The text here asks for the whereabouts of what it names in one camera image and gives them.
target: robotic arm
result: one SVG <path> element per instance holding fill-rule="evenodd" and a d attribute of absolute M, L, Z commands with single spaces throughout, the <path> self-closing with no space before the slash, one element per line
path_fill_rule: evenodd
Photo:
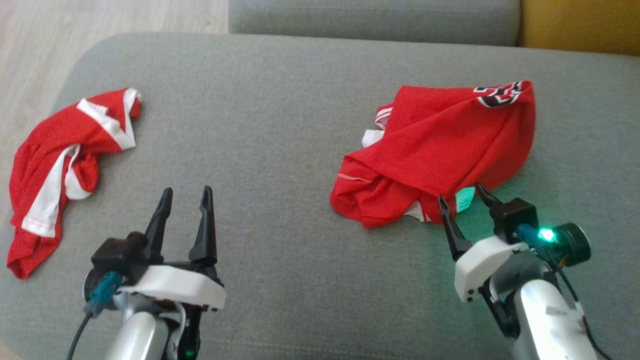
<path fill-rule="evenodd" d="M 133 232 L 124 240 L 107 239 L 92 256 L 93 268 L 84 282 L 88 316 L 79 333 L 90 315 L 97 317 L 102 310 L 87 309 L 96 299 L 108 297 L 104 299 L 106 308 L 121 310 L 124 322 L 107 360 L 195 360 L 200 350 L 202 313 L 224 308 L 226 293 L 215 267 L 218 256 L 211 188 L 204 188 L 200 227 L 185 262 L 165 262 L 161 255 L 172 198 L 172 189 L 165 189 L 145 234 Z"/>
<path fill-rule="evenodd" d="M 460 300 L 483 299 L 503 335 L 516 339 L 516 360 L 586 360 L 604 354 L 593 341 L 582 306 L 564 275 L 591 257 L 588 239 L 573 223 L 540 228 L 536 208 L 516 198 L 502 203 L 481 184 L 476 190 L 493 218 L 495 236 L 472 244 L 439 198 Z M 575 309 L 556 278 L 567 283 Z"/>

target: teal tag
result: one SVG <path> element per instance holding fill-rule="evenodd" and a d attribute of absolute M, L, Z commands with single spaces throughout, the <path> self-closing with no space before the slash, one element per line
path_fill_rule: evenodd
<path fill-rule="evenodd" d="M 471 201 L 474 199 L 474 194 L 476 193 L 476 188 L 464 188 L 456 194 L 456 206 L 458 208 L 458 213 L 467 209 L 469 205 L 471 205 Z"/>

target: red garment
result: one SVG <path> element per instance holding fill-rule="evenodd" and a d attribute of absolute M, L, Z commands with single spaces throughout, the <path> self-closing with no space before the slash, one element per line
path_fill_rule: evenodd
<path fill-rule="evenodd" d="M 425 218 L 441 224 L 439 195 L 456 209 L 461 189 L 476 183 L 494 189 L 522 168 L 535 120 L 529 81 L 493 88 L 403 86 L 378 111 L 382 139 L 344 157 L 330 202 L 345 217 L 376 227 L 418 201 Z"/>
<path fill-rule="evenodd" d="M 26 279 L 58 248 L 65 206 L 94 191 L 100 155 L 136 145 L 131 117 L 139 114 L 132 88 L 82 99 L 39 123 L 18 148 L 9 182 L 15 234 L 6 262 L 16 277 Z"/>

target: gray cushion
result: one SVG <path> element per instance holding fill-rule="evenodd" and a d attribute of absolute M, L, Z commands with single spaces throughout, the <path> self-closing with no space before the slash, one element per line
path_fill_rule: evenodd
<path fill-rule="evenodd" d="M 403 84 L 534 83 L 538 124 L 525 168 L 496 191 L 574 221 L 593 257 L 567 269 L 596 338 L 630 359 L 640 333 L 637 190 L 640 59 L 510 47 L 322 38 L 132 34 L 88 51 L 55 110 L 124 86 L 143 94 L 138 146 L 105 156 L 100 185 L 64 214 L 60 248 L 27 281 L 0 272 L 0 339 L 60 359 L 82 320 L 90 256 L 144 230 L 174 189 L 164 255 L 183 260 L 204 185 L 214 189 L 227 307 L 202 322 L 201 359 L 504 359 L 486 305 L 464 304 L 441 227 L 403 218 L 365 230 L 328 203 L 342 157 Z M 0 251 L 12 229 L 3 222 Z M 478 199 L 459 217 L 489 236 Z M 78 359 L 98 359 L 121 317 L 104 313 Z"/>
<path fill-rule="evenodd" d="M 233 0 L 232 33 L 515 45 L 518 0 Z"/>

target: wooden floor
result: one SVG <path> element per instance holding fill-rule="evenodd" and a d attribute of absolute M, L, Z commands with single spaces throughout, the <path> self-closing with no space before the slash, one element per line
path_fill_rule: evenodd
<path fill-rule="evenodd" d="M 15 150 L 49 115 L 87 49 L 119 33 L 226 33 L 227 6 L 228 0 L 0 0 L 0 220 Z M 7 345 L 0 342 L 0 360 L 18 360 Z"/>

